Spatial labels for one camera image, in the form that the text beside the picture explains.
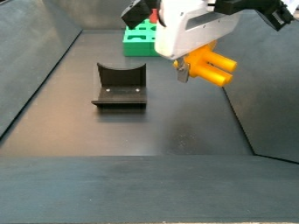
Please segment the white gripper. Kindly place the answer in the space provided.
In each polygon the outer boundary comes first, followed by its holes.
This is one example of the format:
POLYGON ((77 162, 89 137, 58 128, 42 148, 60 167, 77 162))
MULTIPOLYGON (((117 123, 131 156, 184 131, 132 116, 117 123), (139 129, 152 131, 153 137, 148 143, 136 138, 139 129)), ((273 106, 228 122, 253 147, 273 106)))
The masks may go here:
POLYGON ((240 13, 213 11, 213 0, 159 0, 155 51, 168 60, 177 58, 177 81, 189 78, 189 64, 180 58, 211 41, 229 34, 240 13))

